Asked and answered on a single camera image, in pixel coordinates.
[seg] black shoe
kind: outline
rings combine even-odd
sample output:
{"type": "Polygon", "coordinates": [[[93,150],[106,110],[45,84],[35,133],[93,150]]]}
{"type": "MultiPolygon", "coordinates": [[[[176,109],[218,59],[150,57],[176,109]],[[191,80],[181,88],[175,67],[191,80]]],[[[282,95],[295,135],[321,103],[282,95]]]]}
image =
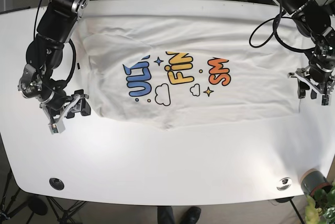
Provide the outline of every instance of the black shoe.
{"type": "Polygon", "coordinates": [[[198,207],[191,207],[184,214],[180,224],[195,224],[198,222],[201,214],[201,209],[198,207]]]}

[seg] star graphic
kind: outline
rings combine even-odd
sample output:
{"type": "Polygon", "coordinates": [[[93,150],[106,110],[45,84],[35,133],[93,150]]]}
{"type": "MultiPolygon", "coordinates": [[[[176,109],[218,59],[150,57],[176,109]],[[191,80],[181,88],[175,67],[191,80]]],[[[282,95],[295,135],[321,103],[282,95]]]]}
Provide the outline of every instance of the star graphic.
{"type": "Polygon", "coordinates": [[[214,92],[214,91],[211,91],[211,90],[209,89],[209,87],[208,87],[208,88],[207,88],[207,91],[205,91],[204,93],[207,93],[207,95],[210,96],[210,94],[211,94],[212,92],[214,92]]]}
{"type": "Polygon", "coordinates": [[[161,62],[164,62],[163,60],[160,60],[159,57],[157,57],[157,60],[154,61],[154,63],[157,63],[158,66],[161,66],[161,62]]]}

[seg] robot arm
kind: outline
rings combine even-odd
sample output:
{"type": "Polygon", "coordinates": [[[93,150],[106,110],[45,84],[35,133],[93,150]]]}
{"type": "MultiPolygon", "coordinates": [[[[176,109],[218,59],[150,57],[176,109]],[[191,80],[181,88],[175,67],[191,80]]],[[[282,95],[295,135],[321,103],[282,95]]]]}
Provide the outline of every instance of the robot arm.
{"type": "Polygon", "coordinates": [[[335,85],[332,72],[335,68],[335,31],[331,27],[329,15],[315,0],[282,0],[284,10],[292,15],[299,32],[312,39],[316,45],[313,49],[299,50],[286,45],[274,34],[284,47],[299,53],[304,53],[309,66],[290,73],[290,77],[298,78],[298,97],[304,98],[306,90],[311,89],[311,98],[322,95],[322,105],[329,105],[330,93],[335,85]]]}
{"type": "Polygon", "coordinates": [[[23,97],[34,97],[41,103],[40,107],[50,119],[52,133],[61,133],[65,129],[62,123],[64,117],[73,118],[76,112],[81,112],[83,116],[91,114],[85,100],[88,96],[83,91],[76,91],[72,96],[67,96],[64,91],[75,69],[76,53],[70,37],[89,1],[49,0],[37,27],[38,33],[26,52],[27,64],[18,89],[23,97]],[[64,44],[68,42],[73,50],[71,73],[66,80],[55,81],[51,78],[52,72],[60,65],[64,44]]]}

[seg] orange letter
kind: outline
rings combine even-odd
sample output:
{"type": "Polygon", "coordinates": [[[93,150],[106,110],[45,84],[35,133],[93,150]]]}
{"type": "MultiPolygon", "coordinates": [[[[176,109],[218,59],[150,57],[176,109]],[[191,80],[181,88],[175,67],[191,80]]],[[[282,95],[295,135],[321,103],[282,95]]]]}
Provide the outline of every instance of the orange letter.
{"type": "Polygon", "coordinates": [[[224,65],[222,63],[227,63],[229,62],[229,60],[226,59],[220,59],[220,58],[214,58],[211,60],[208,60],[208,65],[213,66],[213,68],[211,68],[209,70],[210,74],[221,74],[221,73],[228,73],[229,69],[225,69],[224,65]]]}
{"type": "Polygon", "coordinates": [[[223,86],[227,86],[231,81],[230,75],[226,74],[226,73],[225,74],[220,74],[218,77],[215,77],[215,75],[210,75],[209,76],[209,82],[211,84],[218,84],[218,83],[221,82],[222,79],[224,79],[223,82],[222,82],[223,86]]]}

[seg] printed graphic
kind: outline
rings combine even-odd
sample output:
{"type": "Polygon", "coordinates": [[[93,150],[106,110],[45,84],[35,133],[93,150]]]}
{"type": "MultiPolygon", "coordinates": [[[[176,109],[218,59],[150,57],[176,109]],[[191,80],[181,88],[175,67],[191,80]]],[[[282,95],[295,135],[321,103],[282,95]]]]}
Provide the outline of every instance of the printed graphic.
{"type": "Polygon", "coordinates": [[[162,84],[155,89],[155,101],[159,105],[169,106],[171,104],[170,90],[168,84],[162,84]]]}
{"type": "Polygon", "coordinates": [[[167,55],[172,55],[169,60],[170,65],[165,66],[167,71],[167,76],[171,84],[185,84],[194,81],[192,76],[184,76],[181,71],[191,70],[193,65],[191,62],[193,58],[188,56],[188,53],[175,53],[175,52],[166,52],[167,55]]]}
{"type": "Polygon", "coordinates": [[[154,63],[157,63],[158,66],[161,66],[161,63],[164,62],[163,60],[160,60],[159,57],[157,57],[156,61],[153,61],[154,63]]]}
{"type": "Polygon", "coordinates": [[[198,97],[200,96],[200,85],[195,84],[193,87],[189,89],[193,96],[198,97]]]}
{"type": "Polygon", "coordinates": [[[141,97],[148,95],[152,88],[151,85],[146,82],[151,80],[151,74],[149,70],[149,63],[147,61],[139,62],[135,64],[133,67],[128,68],[124,66],[125,73],[128,77],[127,80],[127,87],[128,88],[137,88],[136,91],[129,92],[129,96],[131,97],[141,97]],[[142,69],[142,75],[131,75],[132,70],[142,69]]]}
{"type": "Polygon", "coordinates": [[[229,73],[229,69],[228,68],[224,68],[224,63],[228,63],[229,60],[226,59],[220,59],[220,58],[214,58],[211,60],[208,60],[208,65],[212,66],[213,68],[211,68],[209,70],[209,82],[213,85],[217,85],[218,83],[220,83],[222,81],[222,85],[223,86],[227,86],[230,81],[231,81],[231,77],[228,74],[229,73]]]}
{"type": "Polygon", "coordinates": [[[206,91],[204,91],[204,93],[207,93],[208,97],[210,96],[210,94],[214,92],[214,91],[211,91],[210,88],[208,87],[206,91]]]}

